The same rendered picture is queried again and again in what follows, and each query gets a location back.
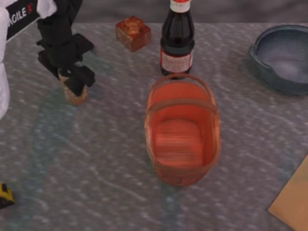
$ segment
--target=dark glass bottle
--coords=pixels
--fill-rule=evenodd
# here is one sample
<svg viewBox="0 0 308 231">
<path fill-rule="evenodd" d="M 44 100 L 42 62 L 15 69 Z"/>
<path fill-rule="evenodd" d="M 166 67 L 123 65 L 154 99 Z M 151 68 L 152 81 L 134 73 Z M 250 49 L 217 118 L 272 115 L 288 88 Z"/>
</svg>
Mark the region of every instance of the dark glass bottle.
<svg viewBox="0 0 308 231">
<path fill-rule="evenodd" d="M 162 28 L 159 64 L 163 75 L 189 73 L 193 63 L 194 26 L 191 0 L 170 0 Z"/>
</svg>

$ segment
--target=brown box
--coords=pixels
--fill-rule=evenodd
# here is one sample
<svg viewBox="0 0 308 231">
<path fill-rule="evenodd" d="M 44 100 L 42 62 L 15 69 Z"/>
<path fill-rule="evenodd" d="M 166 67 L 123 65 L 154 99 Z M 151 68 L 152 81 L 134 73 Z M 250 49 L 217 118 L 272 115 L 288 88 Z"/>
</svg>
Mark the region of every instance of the brown box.
<svg viewBox="0 0 308 231">
<path fill-rule="evenodd" d="M 151 43 L 151 29 L 135 16 L 117 23 L 115 30 L 116 38 L 131 52 Z"/>
</svg>

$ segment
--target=orange plastic basket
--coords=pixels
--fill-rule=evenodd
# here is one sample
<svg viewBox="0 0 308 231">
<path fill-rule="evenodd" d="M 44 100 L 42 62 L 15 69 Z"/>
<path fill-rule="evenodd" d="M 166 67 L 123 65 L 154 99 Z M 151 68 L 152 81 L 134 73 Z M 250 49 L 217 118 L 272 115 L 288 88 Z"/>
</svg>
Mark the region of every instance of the orange plastic basket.
<svg viewBox="0 0 308 231">
<path fill-rule="evenodd" d="M 175 77 L 183 79 L 167 82 Z M 144 127 L 154 170 L 167 184 L 194 184 L 217 162 L 220 138 L 215 100 L 208 86 L 192 75 L 171 74 L 153 84 Z"/>
</svg>

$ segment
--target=gray tabletop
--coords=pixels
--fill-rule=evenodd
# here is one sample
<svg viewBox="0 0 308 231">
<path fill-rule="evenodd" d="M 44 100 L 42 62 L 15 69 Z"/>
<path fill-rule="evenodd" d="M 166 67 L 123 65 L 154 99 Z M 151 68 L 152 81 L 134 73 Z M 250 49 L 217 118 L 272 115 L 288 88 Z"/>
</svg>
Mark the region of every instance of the gray tabletop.
<svg viewBox="0 0 308 231">
<path fill-rule="evenodd" d="M 0 231 L 288 231 L 267 208 L 306 155 L 308 98 L 264 86 L 245 66 L 248 47 L 272 24 L 196 24 L 192 74 L 212 89 L 221 120 L 218 164 L 196 185 L 157 179 L 145 148 L 148 89 L 161 77 L 160 24 L 130 53 L 114 24 L 77 24 L 95 43 L 90 100 L 67 104 L 37 61 L 36 26 L 6 50 L 11 104 L 0 121 L 0 181 L 16 205 Z"/>
</svg>

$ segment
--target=countertop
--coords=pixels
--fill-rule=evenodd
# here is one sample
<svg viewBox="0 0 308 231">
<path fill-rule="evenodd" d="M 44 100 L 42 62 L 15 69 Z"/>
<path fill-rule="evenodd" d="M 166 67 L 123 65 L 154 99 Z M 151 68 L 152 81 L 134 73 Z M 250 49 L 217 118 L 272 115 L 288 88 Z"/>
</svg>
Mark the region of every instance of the countertop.
<svg viewBox="0 0 308 231">
<path fill-rule="evenodd" d="M 0 121 L 0 181 L 16 205 L 0 231 L 289 231 L 267 208 L 308 151 L 308 97 L 281 95 L 254 78 L 246 53 L 274 24 L 196 24 L 192 74 L 217 100 L 222 150 L 197 184 L 162 183 L 144 138 L 146 97 L 161 73 L 161 24 L 130 53 L 114 24 L 76 24 L 96 46 L 90 100 L 70 106 L 37 61 L 32 25 L 7 44 L 10 108 Z"/>
</svg>

